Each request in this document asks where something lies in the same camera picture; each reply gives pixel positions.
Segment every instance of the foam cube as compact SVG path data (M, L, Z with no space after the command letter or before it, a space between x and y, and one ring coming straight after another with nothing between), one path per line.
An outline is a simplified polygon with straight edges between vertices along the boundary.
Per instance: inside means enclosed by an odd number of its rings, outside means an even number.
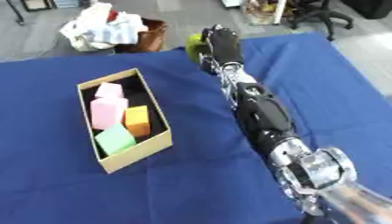
M123 87L120 84L103 82L95 93L95 98L123 98Z
M105 129L95 137L95 140L108 156L136 144L135 138L121 123Z
M123 120L128 100L124 98L98 98L90 103L93 129L105 130Z
M124 123L134 137L149 135L151 127L147 106L127 108L125 110Z

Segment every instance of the green ball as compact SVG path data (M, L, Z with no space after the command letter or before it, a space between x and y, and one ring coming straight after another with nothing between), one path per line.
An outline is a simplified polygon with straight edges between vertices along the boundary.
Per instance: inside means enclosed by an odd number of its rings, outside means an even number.
M201 42L201 34L193 34L186 41L185 51L188 57L195 63L200 63L200 48L206 44Z

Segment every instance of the green foam cube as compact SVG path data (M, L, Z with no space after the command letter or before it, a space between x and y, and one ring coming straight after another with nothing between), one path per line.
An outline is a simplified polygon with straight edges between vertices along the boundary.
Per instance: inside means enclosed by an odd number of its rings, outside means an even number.
M135 138L121 123L105 129L95 137L95 140L108 156L136 144Z

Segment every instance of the chair leg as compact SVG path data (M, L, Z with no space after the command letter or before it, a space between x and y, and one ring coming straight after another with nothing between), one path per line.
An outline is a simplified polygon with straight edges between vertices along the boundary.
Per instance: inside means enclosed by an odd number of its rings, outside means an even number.
M327 39L329 41L333 41L333 34L335 33L333 29L333 21L326 14L321 15L319 18L325 23L326 29L328 30Z
M346 29L351 29L354 27L353 22L354 20L351 17L348 17L344 14L341 14L337 11L330 11L329 12L329 17L330 18L339 18L347 21Z
M294 20L291 22L291 29L293 29L293 30L297 29L299 23L304 22L308 18L315 17L317 14L319 14L319 11L318 10L314 10L314 11L306 13L306 14L300 16L300 17L294 18Z

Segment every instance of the white cloth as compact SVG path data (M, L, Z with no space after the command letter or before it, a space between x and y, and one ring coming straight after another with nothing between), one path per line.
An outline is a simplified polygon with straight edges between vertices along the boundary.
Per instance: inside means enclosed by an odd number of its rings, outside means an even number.
M118 44L136 44L137 34L148 31L142 18L120 12L115 21L108 23L111 8L111 3L95 3L64 25L60 32L81 52L108 49Z

